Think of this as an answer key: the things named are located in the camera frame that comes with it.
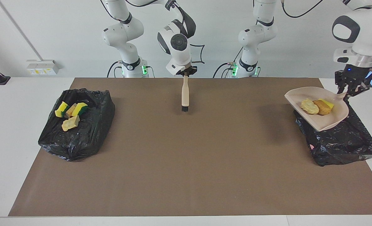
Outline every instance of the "dustpan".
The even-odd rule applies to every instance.
[[[349,108],[343,100],[346,93],[335,94],[331,91],[320,87],[301,87],[293,89],[285,94],[285,98],[289,101],[292,107],[317,131],[329,130],[349,114]],[[331,113],[326,116],[311,115],[300,108],[300,104],[305,99],[318,100],[325,99],[333,103],[335,106]]]

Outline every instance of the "plastic bag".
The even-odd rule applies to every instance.
[[[315,130],[298,112],[294,112],[296,123],[319,166],[372,159],[372,137],[348,102],[347,105],[348,117],[336,127],[321,132]]]
[[[80,116],[78,127],[64,132],[62,123],[66,118],[55,116],[54,111],[62,103],[88,104],[87,111]],[[86,89],[66,90],[56,101],[38,144],[48,153],[67,161],[74,161],[96,154],[108,135],[115,105],[109,91],[89,91]]]

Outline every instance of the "yellow-green sponge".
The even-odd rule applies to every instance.
[[[66,111],[70,108],[68,104],[62,101],[61,105],[57,110],[55,110],[56,117],[63,118]]]
[[[71,116],[81,116],[88,109],[86,103],[78,103]]]

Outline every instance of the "sponge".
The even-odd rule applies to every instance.
[[[64,114],[70,107],[64,101],[60,104],[57,110],[55,110],[56,117],[63,118]]]
[[[86,103],[78,103],[71,116],[81,116],[88,109]]]
[[[80,122],[80,117],[79,116],[71,117],[70,119],[65,120],[63,122],[62,129],[63,129],[63,131],[66,132],[69,129],[73,129],[73,128],[77,127],[79,122]]]

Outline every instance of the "brush handle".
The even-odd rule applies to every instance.
[[[183,87],[182,87],[182,106],[188,107],[190,105],[189,100],[189,83],[188,83],[189,76],[183,77]]]

